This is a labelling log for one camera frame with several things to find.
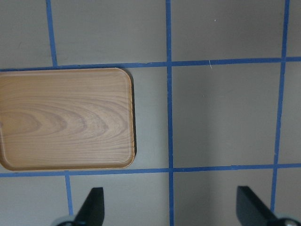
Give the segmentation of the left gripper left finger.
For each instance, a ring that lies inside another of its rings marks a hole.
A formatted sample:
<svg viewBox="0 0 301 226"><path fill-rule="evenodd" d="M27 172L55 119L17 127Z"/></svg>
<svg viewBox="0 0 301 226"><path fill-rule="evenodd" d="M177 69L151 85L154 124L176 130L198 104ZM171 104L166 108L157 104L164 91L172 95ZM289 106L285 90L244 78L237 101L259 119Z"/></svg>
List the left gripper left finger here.
<svg viewBox="0 0 301 226"><path fill-rule="evenodd" d="M92 188L73 220L60 220L55 226L102 226L104 221L104 191Z"/></svg>

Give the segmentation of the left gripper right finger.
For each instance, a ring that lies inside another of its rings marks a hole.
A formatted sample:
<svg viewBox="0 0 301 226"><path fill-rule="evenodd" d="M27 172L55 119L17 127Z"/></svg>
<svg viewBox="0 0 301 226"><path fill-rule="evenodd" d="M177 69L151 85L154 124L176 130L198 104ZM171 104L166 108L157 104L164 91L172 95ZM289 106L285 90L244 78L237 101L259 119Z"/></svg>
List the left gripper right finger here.
<svg viewBox="0 0 301 226"><path fill-rule="evenodd" d="M238 186L236 216L242 226L299 226L292 218L277 217L248 186Z"/></svg>

